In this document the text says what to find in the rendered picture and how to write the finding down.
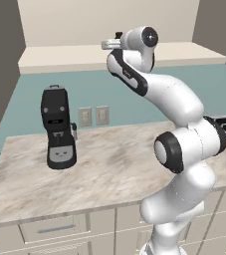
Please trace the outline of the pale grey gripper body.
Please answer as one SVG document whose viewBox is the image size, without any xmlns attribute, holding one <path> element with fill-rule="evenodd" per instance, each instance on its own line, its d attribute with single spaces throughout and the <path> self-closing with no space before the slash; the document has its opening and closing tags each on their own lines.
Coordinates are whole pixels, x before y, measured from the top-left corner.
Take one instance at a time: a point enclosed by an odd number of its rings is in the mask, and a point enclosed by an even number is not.
<svg viewBox="0 0 226 255">
<path fill-rule="evenodd" d="M 113 50 L 120 48 L 120 39 L 105 39 L 102 41 L 103 50 Z"/>
</svg>

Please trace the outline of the black coffee machine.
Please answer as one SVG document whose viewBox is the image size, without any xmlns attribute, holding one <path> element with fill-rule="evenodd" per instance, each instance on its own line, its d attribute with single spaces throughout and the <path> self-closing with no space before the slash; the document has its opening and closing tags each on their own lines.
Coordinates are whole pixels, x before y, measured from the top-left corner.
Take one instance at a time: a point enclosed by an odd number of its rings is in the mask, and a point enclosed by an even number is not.
<svg viewBox="0 0 226 255">
<path fill-rule="evenodd" d="M 41 117 L 48 136 L 47 164 L 52 169 L 66 169 L 77 162 L 75 137 L 77 130 L 70 120 L 69 99 L 66 89 L 52 85 L 43 91 Z"/>
</svg>

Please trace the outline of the narrow beige cupboard panel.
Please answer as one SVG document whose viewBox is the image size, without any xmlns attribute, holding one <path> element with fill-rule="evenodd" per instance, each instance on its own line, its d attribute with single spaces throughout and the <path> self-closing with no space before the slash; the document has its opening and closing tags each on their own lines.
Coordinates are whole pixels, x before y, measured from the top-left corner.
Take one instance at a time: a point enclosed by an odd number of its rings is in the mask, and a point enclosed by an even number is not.
<svg viewBox="0 0 226 255">
<path fill-rule="evenodd" d="M 93 255 L 113 255 L 114 210 L 90 213 Z"/>
</svg>

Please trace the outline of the beige cupboard door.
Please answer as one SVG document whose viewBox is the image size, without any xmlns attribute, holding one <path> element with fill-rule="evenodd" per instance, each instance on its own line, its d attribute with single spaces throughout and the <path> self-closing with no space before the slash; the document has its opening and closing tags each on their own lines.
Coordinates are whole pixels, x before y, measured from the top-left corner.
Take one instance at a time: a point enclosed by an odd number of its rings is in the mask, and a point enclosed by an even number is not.
<svg viewBox="0 0 226 255">
<path fill-rule="evenodd" d="M 120 207 L 115 213 L 114 255 L 138 255 L 150 238 L 152 226 L 141 218 L 138 204 Z"/>
</svg>

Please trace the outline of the beige wall cabinet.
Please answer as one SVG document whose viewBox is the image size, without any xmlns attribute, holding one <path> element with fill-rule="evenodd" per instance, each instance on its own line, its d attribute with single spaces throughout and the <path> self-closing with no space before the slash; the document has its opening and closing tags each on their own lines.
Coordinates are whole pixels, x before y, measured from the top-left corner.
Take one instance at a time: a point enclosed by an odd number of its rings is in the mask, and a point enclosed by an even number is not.
<svg viewBox="0 0 226 255">
<path fill-rule="evenodd" d="M 101 41 L 139 26 L 159 36 L 157 67 L 224 64 L 192 41 L 200 0 L 18 0 L 26 49 L 22 74 L 103 70 Z"/>
</svg>

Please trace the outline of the beige wall outlet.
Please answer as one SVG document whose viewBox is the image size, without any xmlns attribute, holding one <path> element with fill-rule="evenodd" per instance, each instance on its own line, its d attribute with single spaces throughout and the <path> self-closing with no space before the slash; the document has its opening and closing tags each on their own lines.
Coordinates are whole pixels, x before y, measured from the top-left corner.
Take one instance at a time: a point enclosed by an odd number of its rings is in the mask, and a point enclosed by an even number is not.
<svg viewBox="0 0 226 255">
<path fill-rule="evenodd" d="M 79 114 L 79 127 L 90 127 L 93 124 L 92 121 L 92 108 L 79 108 L 78 109 Z"/>
<path fill-rule="evenodd" d="M 97 107 L 96 114 L 97 114 L 98 126 L 105 126 L 109 123 L 109 107 L 108 106 Z"/>
</svg>

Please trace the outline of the grey wall cabinet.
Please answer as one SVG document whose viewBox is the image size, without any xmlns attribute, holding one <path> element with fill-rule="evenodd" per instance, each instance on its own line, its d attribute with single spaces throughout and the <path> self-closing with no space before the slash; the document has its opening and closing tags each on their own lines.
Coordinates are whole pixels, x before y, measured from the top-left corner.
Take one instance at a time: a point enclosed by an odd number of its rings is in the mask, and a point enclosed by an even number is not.
<svg viewBox="0 0 226 255">
<path fill-rule="evenodd" d="M 192 41 L 226 56 L 226 0 L 200 0 Z"/>
</svg>

